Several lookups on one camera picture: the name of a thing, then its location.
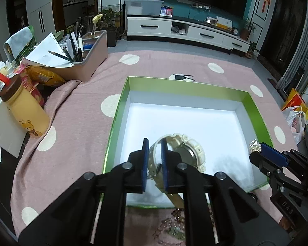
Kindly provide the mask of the white paper sheets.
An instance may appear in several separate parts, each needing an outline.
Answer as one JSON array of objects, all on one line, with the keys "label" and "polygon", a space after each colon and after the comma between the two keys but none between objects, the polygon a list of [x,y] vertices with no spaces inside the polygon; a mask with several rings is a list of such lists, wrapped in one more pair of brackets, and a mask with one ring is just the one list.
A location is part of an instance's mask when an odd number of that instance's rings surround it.
[{"label": "white paper sheets", "polygon": [[51,52],[66,57],[66,54],[52,33],[47,35],[26,57],[23,57],[21,64],[52,68],[69,68],[74,66],[71,61],[53,55]]}]

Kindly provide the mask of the cream chunky wristwatch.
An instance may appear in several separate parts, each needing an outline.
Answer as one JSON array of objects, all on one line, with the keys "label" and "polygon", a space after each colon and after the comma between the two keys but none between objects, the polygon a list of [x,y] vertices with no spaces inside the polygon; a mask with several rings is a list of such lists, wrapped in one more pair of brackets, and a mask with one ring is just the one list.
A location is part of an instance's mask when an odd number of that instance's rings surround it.
[{"label": "cream chunky wristwatch", "polygon": [[167,134],[149,148],[149,177],[176,208],[184,207],[184,200],[178,193],[183,184],[179,172],[190,167],[203,173],[206,156],[201,144],[186,134]]}]

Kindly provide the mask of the pink desk organizer tray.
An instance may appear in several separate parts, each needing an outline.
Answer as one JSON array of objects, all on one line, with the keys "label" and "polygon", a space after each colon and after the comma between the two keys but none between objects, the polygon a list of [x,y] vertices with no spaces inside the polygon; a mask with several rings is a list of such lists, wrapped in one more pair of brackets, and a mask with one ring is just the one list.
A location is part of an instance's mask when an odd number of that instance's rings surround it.
[{"label": "pink desk organizer tray", "polygon": [[82,37],[82,41],[92,45],[91,49],[84,50],[82,62],[73,63],[74,66],[67,68],[48,67],[48,70],[57,73],[65,80],[89,81],[97,68],[108,57],[107,31],[96,31],[94,37],[91,36],[91,32],[88,32]]}]

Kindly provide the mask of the yellow snack bag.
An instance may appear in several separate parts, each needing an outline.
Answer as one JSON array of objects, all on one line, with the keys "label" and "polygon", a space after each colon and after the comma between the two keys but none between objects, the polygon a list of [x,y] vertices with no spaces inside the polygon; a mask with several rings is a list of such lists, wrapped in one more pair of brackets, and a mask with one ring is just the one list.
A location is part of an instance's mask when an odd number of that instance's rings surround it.
[{"label": "yellow snack bag", "polygon": [[49,87],[59,87],[66,83],[60,75],[43,67],[27,66],[26,72],[33,81]]}]

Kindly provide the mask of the potted green plant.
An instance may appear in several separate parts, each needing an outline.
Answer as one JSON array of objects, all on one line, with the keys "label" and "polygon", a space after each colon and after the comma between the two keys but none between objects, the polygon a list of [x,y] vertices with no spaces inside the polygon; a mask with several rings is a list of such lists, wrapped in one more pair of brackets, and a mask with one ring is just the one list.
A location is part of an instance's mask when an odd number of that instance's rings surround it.
[{"label": "potted green plant", "polygon": [[250,34],[256,29],[255,23],[251,21],[248,17],[242,19],[242,29],[240,32],[240,38],[247,41]]}]

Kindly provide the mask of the white plastic shopping bag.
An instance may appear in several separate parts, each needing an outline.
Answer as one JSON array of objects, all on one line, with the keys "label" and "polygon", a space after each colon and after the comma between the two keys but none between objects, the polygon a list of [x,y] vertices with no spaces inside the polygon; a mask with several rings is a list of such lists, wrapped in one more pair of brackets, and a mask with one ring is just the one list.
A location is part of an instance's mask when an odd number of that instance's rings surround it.
[{"label": "white plastic shopping bag", "polygon": [[298,144],[304,137],[306,126],[306,114],[302,106],[287,107],[282,111],[286,122],[291,130],[295,143]]}]

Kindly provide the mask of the orange paper bag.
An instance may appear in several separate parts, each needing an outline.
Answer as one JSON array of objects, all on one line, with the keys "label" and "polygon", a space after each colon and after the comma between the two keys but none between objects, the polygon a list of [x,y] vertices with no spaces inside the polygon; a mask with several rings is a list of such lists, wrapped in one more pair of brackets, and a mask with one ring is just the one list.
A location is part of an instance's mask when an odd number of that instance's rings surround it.
[{"label": "orange paper bag", "polygon": [[288,107],[296,107],[296,106],[306,106],[304,103],[304,100],[302,99],[301,95],[292,88],[288,98],[286,99],[285,104],[282,106],[282,111],[285,110]]}]

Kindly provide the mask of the yellow bear bottle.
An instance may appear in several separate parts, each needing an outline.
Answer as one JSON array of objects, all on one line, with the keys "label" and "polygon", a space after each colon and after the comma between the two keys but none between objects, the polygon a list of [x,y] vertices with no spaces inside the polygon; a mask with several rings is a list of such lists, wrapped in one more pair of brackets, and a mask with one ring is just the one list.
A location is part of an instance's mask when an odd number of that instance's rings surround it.
[{"label": "yellow bear bottle", "polygon": [[49,116],[23,86],[21,76],[18,74],[12,78],[3,76],[3,80],[4,87],[1,89],[0,98],[31,137],[41,137],[49,127]]}]

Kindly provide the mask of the green gift box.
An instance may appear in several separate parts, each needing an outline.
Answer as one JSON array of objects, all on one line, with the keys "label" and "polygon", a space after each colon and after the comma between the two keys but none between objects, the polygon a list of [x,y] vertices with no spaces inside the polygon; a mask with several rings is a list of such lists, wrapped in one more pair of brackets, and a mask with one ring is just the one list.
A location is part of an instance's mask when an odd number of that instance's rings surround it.
[{"label": "green gift box", "polygon": [[249,145],[271,144],[266,125],[248,92],[173,79],[128,77],[104,162],[104,172],[127,161],[147,138],[153,145],[167,134],[186,134],[201,144],[205,173],[225,172],[244,191],[262,187],[267,177],[249,161]]}]

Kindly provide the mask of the clear plastic storage bin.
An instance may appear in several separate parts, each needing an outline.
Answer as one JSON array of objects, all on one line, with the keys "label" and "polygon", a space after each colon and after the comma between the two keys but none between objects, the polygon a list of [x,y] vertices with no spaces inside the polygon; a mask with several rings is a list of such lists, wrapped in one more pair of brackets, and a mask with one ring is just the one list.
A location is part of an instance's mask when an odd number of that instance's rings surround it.
[{"label": "clear plastic storage bin", "polygon": [[163,1],[160,0],[125,0],[128,16],[159,16]]}]

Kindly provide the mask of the white TV cabinet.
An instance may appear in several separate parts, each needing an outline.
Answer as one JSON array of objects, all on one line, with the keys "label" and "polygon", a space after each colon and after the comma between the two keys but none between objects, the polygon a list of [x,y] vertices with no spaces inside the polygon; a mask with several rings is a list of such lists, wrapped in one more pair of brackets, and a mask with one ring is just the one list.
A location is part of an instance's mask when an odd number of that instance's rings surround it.
[{"label": "white TV cabinet", "polygon": [[131,37],[180,39],[244,53],[250,48],[249,42],[217,28],[161,17],[127,17],[127,38]]}]

